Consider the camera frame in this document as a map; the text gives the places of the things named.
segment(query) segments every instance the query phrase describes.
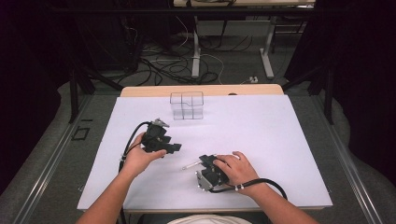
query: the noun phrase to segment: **wrist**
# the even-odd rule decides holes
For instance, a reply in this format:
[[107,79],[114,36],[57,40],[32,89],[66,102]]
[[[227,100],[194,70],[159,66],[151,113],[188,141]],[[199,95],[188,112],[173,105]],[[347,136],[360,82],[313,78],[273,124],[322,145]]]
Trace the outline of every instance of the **wrist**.
[[131,181],[131,182],[137,177],[136,174],[134,174],[134,173],[132,173],[132,172],[129,172],[129,171],[127,171],[126,169],[122,169],[122,170],[119,172],[118,176],[119,176],[120,178],[122,178],[122,179],[129,180],[129,181]]
[[255,184],[255,185],[245,188],[244,194],[246,194],[248,197],[254,199],[260,195],[266,194],[268,189],[269,189],[269,187],[265,183]]

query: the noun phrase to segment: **cable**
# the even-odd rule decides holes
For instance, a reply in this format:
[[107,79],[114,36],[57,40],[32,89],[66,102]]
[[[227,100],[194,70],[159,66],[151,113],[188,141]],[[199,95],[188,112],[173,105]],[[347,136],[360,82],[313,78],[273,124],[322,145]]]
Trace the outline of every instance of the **cable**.
[[[126,160],[126,156],[128,155],[128,153],[136,146],[140,145],[142,142],[139,142],[133,146],[130,147],[132,140],[134,139],[134,135],[137,133],[137,131],[140,129],[140,127],[142,127],[143,125],[150,125],[150,122],[145,121],[140,123],[139,125],[137,125],[137,127],[134,129],[134,132],[131,134],[131,137],[128,140],[128,143],[126,144],[126,147],[124,149],[124,153],[122,154],[121,160],[120,160],[120,166],[119,166],[119,172],[121,171],[123,164],[125,163]],[[121,217],[121,222],[122,224],[126,224],[126,218],[125,218],[125,213],[123,211],[123,206],[121,207],[120,210],[120,217]]]
[[183,23],[183,21],[181,21],[181,19],[179,17],[176,17],[176,19],[178,21],[180,21],[181,25],[184,27],[184,29],[186,29],[186,40],[184,40],[183,43],[181,43],[177,49],[181,48],[185,43],[187,43],[187,41],[189,40],[189,30],[187,29],[187,26]]
[[267,183],[267,184],[270,184],[270,185],[276,187],[279,190],[279,192],[282,194],[282,197],[286,200],[288,199],[288,196],[286,195],[286,192],[285,192],[285,190],[282,189],[282,187],[280,187],[275,181],[266,179],[266,178],[258,178],[258,179],[250,180],[250,181],[248,181],[244,184],[241,184],[241,185],[235,185],[235,186],[230,185],[231,187],[227,188],[227,189],[210,189],[209,191],[211,193],[222,193],[224,191],[229,191],[229,190],[238,191],[239,189],[244,189],[245,187],[249,187],[249,186],[252,186],[255,184],[260,184],[260,183]]
[[247,82],[249,82],[249,81],[250,81],[250,79],[246,79],[245,81],[239,83],[239,85],[245,84],[245,83],[247,83]]
[[219,58],[217,58],[217,57],[213,56],[213,55],[210,55],[210,54],[201,54],[201,57],[203,57],[203,56],[209,56],[209,57],[212,57],[212,58],[214,58],[214,59],[218,60],[218,61],[221,63],[221,71],[220,71],[220,73],[219,73],[219,83],[220,83],[221,85],[223,85],[223,84],[222,84],[222,82],[221,82],[221,79],[220,79],[220,77],[221,77],[221,74],[222,74],[222,72],[223,72],[223,70],[224,70],[224,63],[223,63],[223,61],[222,61],[222,60],[220,60]]
[[[206,2],[206,3],[228,2],[226,7],[230,7],[230,6],[233,5],[233,3],[236,2],[236,0],[229,0],[229,1],[224,1],[224,0],[196,0],[196,1],[197,2],[202,1],[202,2]],[[217,49],[217,48],[221,47],[222,38],[224,37],[224,32],[225,32],[225,28],[227,27],[227,23],[228,23],[228,20],[224,20],[223,25],[222,25],[222,29],[221,29],[220,42],[213,49]]]
[[246,47],[244,47],[243,49],[236,49],[236,48],[238,48],[239,46],[241,46],[242,43],[244,43],[246,39],[248,39],[248,35],[245,36],[238,44],[236,44],[236,45],[235,45],[234,47],[232,47],[231,49],[216,49],[216,48],[209,48],[209,47],[206,47],[206,46],[202,45],[202,44],[201,44],[201,41],[200,41],[199,43],[200,43],[201,48],[204,49],[204,50],[207,50],[207,51],[214,51],[214,52],[244,51],[244,50],[250,48],[250,46],[251,46],[251,44],[252,44],[252,42],[253,42],[253,36],[252,36],[252,35],[250,36],[250,41],[249,41],[249,43],[247,44]]
[[[218,75],[216,73],[212,73],[212,72],[208,72],[208,71],[206,73],[202,74],[199,78],[193,78],[191,76],[182,77],[182,76],[179,76],[171,71],[164,70],[164,68],[174,65],[174,63],[165,65],[163,67],[157,67],[147,59],[141,59],[141,61],[142,61],[142,63],[145,63],[147,66],[150,66],[153,69],[153,71],[157,72],[159,77],[160,76],[169,77],[169,78],[171,78],[179,83],[183,83],[183,84],[201,85],[203,83],[213,82],[218,79]],[[201,60],[201,61],[204,62],[204,65],[206,66],[206,70],[207,70],[208,69],[207,63],[203,60]],[[187,70],[189,70],[189,72],[191,72],[191,70],[189,68],[187,68],[187,65],[185,66],[184,69],[187,69]]]

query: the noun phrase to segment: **black cable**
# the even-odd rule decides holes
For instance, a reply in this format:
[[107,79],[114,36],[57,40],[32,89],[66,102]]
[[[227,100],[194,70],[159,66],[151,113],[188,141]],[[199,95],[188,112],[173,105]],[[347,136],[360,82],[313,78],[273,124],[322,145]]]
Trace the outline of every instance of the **black cable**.
[[186,59],[185,57],[182,57],[182,56],[177,56],[178,57],[178,61],[176,61],[176,62],[173,62],[173,63],[167,63],[167,64],[165,64],[165,63],[159,63],[158,62],[158,60],[156,60],[156,63],[157,64],[159,64],[159,65],[162,65],[163,67],[161,67],[161,69],[163,70],[164,68],[166,68],[166,67],[172,67],[173,65],[176,65],[177,63],[181,63],[181,62],[186,62],[186,64],[184,64],[184,67],[185,68],[187,68],[187,65],[188,65],[188,59]]
[[[121,171],[123,164],[125,163],[126,160],[126,156],[128,155],[128,153],[136,146],[140,145],[142,142],[139,142],[133,146],[130,147],[132,140],[134,139],[134,135],[137,133],[137,131],[140,129],[140,127],[142,127],[143,125],[150,125],[151,123],[148,121],[142,122],[139,125],[137,125],[137,127],[134,129],[134,132],[131,134],[131,137],[128,140],[128,143],[126,144],[126,147],[124,149],[124,153],[122,154],[122,158],[120,161],[120,166],[119,166],[119,172]],[[126,218],[125,218],[125,213],[123,211],[123,206],[121,207],[120,210],[120,217],[121,217],[121,223],[122,224],[126,224]]]
[[132,140],[134,139],[134,135],[137,133],[137,131],[140,129],[140,127],[142,127],[143,125],[150,125],[150,122],[146,121],[146,122],[142,122],[139,125],[137,125],[137,127],[134,129],[134,132],[131,134],[131,137],[128,140],[128,143],[126,144],[126,147],[124,149],[124,153],[122,154],[121,157],[121,161],[120,161],[120,166],[119,166],[119,172],[121,171],[123,164],[125,163],[126,160],[126,156],[128,155],[128,153],[131,151],[132,148],[136,147],[137,145],[139,145],[140,143],[134,145],[133,147],[130,147]]
[[142,86],[143,84],[145,84],[146,82],[148,82],[149,79],[150,79],[150,77],[151,77],[151,75],[152,75],[152,70],[151,70],[151,68],[149,67],[149,68],[148,68],[148,77],[147,77],[144,81],[142,81],[142,82],[136,84],[136,86]]
[[[207,63],[204,60],[201,60],[201,61],[203,61],[205,63],[206,69],[208,69]],[[169,66],[169,65],[166,65],[166,66],[163,66],[163,67],[159,68],[159,67],[155,66],[154,64],[152,64],[147,59],[142,59],[142,62],[145,63],[147,66],[150,66],[151,68],[153,68],[156,72],[158,72],[159,77],[160,77],[160,75],[165,76],[165,77],[169,77],[169,78],[171,78],[171,79],[173,79],[173,80],[175,80],[175,81],[177,81],[179,83],[183,83],[183,84],[201,85],[203,83],[209,83],[209,82],[215,81],[215,80],[217,80],[217,77],[218,77],[218,75],[216,73],[211,73],[211,72],[206,72],[206,73],[204,73],[203,75],[201,75],[198,78],[193,78],[191,76],[181,77],[181,76],[178,76],[178,75],[176,75],[176,74],[174,74],[172,72],[165,71],[164,68]]]
[[255,184],[260,184],[260,183],[267,183],[267,184],[270,184],[270,185],[276,187],[279,190],[279,192],[282,194],[282,197],[286,200],[288,199],[288,196],[286,195],[286,192],[285,192],[285,190],[282,189],[282,187],[280,187],[275,181],[266,179],[266,178],[258,178],[258,179],[250,180],[244,184],[235,185],[235,186],[232,186],[227,189],[210,189],[209,191],[211,193],[222,193],[224,191],[229,191],[229,190],[243,189],[245,187],[249,187],[249,186],[252,186]]
[[137,72],[135,72],[135,73],[133,73],[133,74],[130,74],[130,75],[128,75],[128,76],[123,76],[122,78],[120,78],[120,79],[117,81],[117,83],[120,84],[125,78],[130,77],[130,76],[132,76],[132,75],[137,75],[137,74],[139,74],[139,73],[144,73],[144,72],[150,72],[150,70],[149,70],[149,69],[147,69],[147,70],[140,70],[140,71],[137,71]]
[[154,86],[159,86],[159,85],[161,85],[162,82],[163,82],[163,77],[159,73],[156,72],[155,76],[154,76]]
[[[230,0],[230,1],[224,1],[224,0],[213,0],[213,1],[208,1],[208,0],[202,0],[203,2],[210,2],[210,3],[218,3],[218,2],[228,2],[226,7],[230,7],[233,5],[233,3],[236,2],[236,0]],[[222,38],[224,37],[224,32],[225,32],[225,28],[227,27],[227,23],[228,20],[224,20],[223,25],[222,25],[222,29],[221,29],[221,35],[220,35],[220,42],[218,43],[217,46],[215,46],[213,49],[218,49],[219,47],[221,47],[222,45]]]
[[216,49],[216,48],[209,48],[209,47],[206,47],[206,46],[202,45],[202,44],[201,44],[201,41],[200,41],[200,47],[201,47],[202,49],[206,50],[206,51],[209,51],[209,52],[230,52],[230,51],[238,51],[238,52],[239,52],[239,51],[244,51],[244,50],[250,48],[250,46],[251,46],[251,44],[252,44],[252,42],[253,42],[253,36],[252,36],[252,35],[250,36],[250,41],[249,41],[249,43],[247,44],[246,47],[244,47],[243,49],[236,49],[236,48],[238,48],[243,42],[245,42],[246,39],[248,39],[248,35],[245,36],[238,44],[236,44],[236,45],[235,45],[234,47],[232,47],[231,49]]

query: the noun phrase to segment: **black device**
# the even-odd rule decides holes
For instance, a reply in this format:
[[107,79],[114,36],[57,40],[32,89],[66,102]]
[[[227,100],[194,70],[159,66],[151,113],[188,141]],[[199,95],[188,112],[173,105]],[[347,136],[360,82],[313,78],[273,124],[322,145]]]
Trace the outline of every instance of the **black device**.
[[164,127],[169,127],[169,125],[160,119],[155,119],[150,123],[142,139],[142,144],[146,147],[145,151],[152,152],[165,149],[166,153],[173,154],[180,150],[181,144],[169,144],[171,137],[165,136],[166,130]]
[[220,168],[213,164],[216,159],[215,155],[200,156],[201,164],[205,167],[204,170],[197,171],[195,174],[198,179],[198,187],[205,191],[212,190],[215,186],[221,186],[229,181],[229,178]]
[[[198,179],[198,187],[204,191],[209,191],[211,193],[221,193],[225,192],[228,190],[235,190],[238,191],[240,189],[244,189],[246,187],[255,185],[255,184],[260,184],[260,183],[267,183],[279,190],[279,192],[282,194],[282,197],[285,198],[286,200],[288,199],[288,196],[286,195],[285,190],[283,190],[275,181],[266,179],[266,178],[257,178],[250,180],[246,183],[240,184],[240,185],[231,185],[229,184],[230,179],[228,176],[217,166],[213,163],[214,160],[217,159],[216,155],[211,155],[211,156],[200,156],[199,159],[201,161],[198,161],[196,163],[193,163],[193,166],[195,164],[202,164],[205,169],[202,171],[196,171],[195,174],[197,175]],[[229,186],[228,188],[224,189],[214,189],[215,186],[221,186],[221,185],[227,185]]]
[[[148,125],[148,129],[146,130],[146,133],[143,135],[142,141],[137,143],[136,145],[131,146],[131,142],[134,139],[134,135],[137,133],[137,130],[139,130],[139,128],[145,124]],[[169,144],[169,142],[171,141],[171,137],[165,136],[166,130],[164,127],[169,128],[169,125],[160,119],[155,119],[152,122],[145,121],[137,125],[131,137],[129,138],[128,143],[126,144],[124,153],[122,154],[119,171],[122,169],[128,153],[134,147],[140,144],[143,144],[145,146],[144,150],[147,152],[158,151],[161,149],[165,149],[166,153],[174,153],[175,151],[179,151],[181,148],[181,144],[173,144],[173,145]],[[121,208],[120,210],[120,217],[121,217],[121,222],[123,224],[126,224],[127,222],[126,222],[125,214],[123,212],[123,208]]]

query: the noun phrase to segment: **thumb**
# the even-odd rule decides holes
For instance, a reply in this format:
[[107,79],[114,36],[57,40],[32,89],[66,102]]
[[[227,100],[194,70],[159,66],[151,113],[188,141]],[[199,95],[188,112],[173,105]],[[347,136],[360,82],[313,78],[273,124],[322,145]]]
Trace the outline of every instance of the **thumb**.
[[165,149],[161,149],[159,151],[152,152],[149,155],[152,158],[152,160],[154,161],[154,160],[157,160],[157,159],[165,156],[166,155],[166,150]]

